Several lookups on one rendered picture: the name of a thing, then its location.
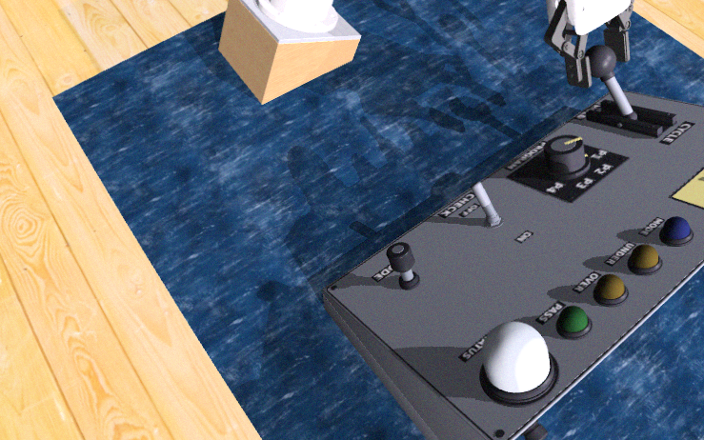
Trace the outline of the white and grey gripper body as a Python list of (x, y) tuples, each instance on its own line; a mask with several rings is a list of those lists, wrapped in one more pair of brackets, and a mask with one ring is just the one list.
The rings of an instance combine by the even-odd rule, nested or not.
[[(549, 25), (560, 0), (546, 0)], [(631, 0), (565, 0), (568, 23), (579, 35), (586, 34), (625, 10)]]

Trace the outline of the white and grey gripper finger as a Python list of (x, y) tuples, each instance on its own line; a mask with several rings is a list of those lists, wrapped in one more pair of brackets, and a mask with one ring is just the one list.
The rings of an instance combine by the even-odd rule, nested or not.
[(605, 22), (608, 29), (604, 29), (605, 46), (611, 48), (618, 62), (628, 62), (630, 60), (628, 29), (631, 26), (630, 17), (634, 9), (634, 0), (630, 5), (620, 12), (616, 17)]
[[(544, 41), (565, 58), (568, 84), (587, 89), (592, 85), (589, 56), (584, 55), (588, 33), (577, 34), (568, 19), (567, 3), (560, 0)], [(571, 43), (573, 35), (577, 36), (576, 45)]]

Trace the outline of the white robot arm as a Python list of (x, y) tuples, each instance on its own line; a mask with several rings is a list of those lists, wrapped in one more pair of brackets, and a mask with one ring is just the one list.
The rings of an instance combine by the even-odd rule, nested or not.
[(332, 30), (338, 16), (333, 0), (256, 0), (258, 8), (271, 20), (293, 30), (325, 32)]

